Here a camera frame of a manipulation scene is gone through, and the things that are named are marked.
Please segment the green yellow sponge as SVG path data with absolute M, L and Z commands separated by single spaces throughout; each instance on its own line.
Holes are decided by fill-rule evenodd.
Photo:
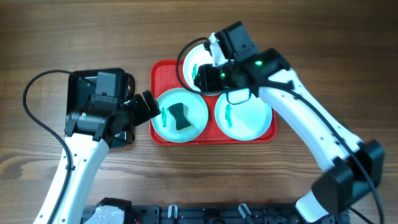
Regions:
M 192 126 L 186 117 L 185 105 L 183 103 L 176 103 L 169 106 L 168 111 L 175 119 L 175 129 L 178 132 L 186 131 Z

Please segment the white plate top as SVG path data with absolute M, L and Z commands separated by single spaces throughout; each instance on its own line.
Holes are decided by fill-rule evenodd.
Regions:
M 206 64 L 210 64 L 212 66 L 213 58 L 209 51 L 205 50 L 205 46 L 203 44 L 199 44 L 189 51 L 182 65 L 182 80 L 187 87 L 201 92 L 201 90 L 194 85 L 194 78 L 199 72 L 199 67 Z

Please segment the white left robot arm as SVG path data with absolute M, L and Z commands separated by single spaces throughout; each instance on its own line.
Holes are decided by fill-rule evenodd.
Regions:
M 60 163 L 36 223 L 80 223 L 95 175 L 112 147 L 135 140 L 134 128 L 160 114 L 149 90 L 136 94 L 121 68 L 68 73 Z

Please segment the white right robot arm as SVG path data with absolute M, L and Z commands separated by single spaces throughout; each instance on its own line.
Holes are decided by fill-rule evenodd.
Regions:
M 233 103 L 253 94 L 279 113 L 313 154 L 323 173 L 295 204 L 306 222 L 349 210 L 367 194 L 382 213 L 377 187 L 384 148 L 378 141 L 364 142 L 340 124 L 276 49 L 258 49 L 242 22 L 203 38 L 203 44 L 211 62 L 197 69 L 193 82 L 199 92 L 227 93 Z

